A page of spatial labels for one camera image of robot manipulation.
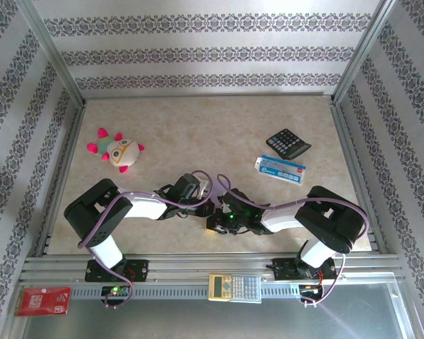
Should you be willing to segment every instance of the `beige marble floor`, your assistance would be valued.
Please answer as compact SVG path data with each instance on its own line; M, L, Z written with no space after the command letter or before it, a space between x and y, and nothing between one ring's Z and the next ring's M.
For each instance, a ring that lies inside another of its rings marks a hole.
M96 131L122 132L145 145L138 163L120 174L86 150ZM265 140L289 128L312 147L295 159L307 166L302 186L266 177L254 169L260 155L276 154ZM356 202L328 102L316 96L169 97L90 101L64 189L49 254L83 254L63 217L70 202L103 178L129 190L152 191L174 184L185 172L226 174L234 187L258 203L279 204L325 186ZM123 220L113 236L124 253L297 251L310 237L305 229L258 237L206 232L204 219ZM370 250L366 238L356 250Z

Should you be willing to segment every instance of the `black bracket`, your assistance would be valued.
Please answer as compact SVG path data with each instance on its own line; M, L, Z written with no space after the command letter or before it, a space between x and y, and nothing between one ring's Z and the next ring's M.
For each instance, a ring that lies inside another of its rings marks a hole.
M147 260L126 260L123 259L115 267L113 271L125 278L129 279L133 283L144 283L148 276L148 264ZM89 260L86 266L85 281L87 283L121 283L125 285L121 279L111 275L104 270L96 260Z
M275 258L272 261L272 265L268 265L268 268L271 268L273 271L273 276L275 281L277 280L306 280L306 277L301 276L297 270L297 265L295 264L295 258ZM317 272L321 271L324 274L324 279L334 279L336 278L336 267L334 265L334 260L328 258L320 266Z

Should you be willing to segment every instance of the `damask stripe wall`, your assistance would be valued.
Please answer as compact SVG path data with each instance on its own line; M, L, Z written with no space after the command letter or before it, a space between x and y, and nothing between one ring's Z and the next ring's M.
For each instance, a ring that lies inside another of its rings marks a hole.
M12 0L0 0L0 335L78 107Z
M395 5L341 110L424 325L424 0Z
M378 0L37 0L86 98L332 94Z

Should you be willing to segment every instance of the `red card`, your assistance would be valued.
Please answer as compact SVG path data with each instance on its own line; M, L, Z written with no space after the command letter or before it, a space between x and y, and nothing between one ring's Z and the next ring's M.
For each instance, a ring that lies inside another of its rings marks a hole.
M70 287L24 288L19 293L15 316L48 316L68 313Z

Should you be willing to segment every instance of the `stuffed owl toy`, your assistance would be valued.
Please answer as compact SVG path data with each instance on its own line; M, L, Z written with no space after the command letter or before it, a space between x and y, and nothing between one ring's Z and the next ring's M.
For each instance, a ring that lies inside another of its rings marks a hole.
M102 127L98 129L96 143L89 143L86 148L91 153L100 155L102 160L109 160L121 173L127 172L129 166L138 159L140 151L144 150L144 146L139 143L123 138L122 133L112 137Z

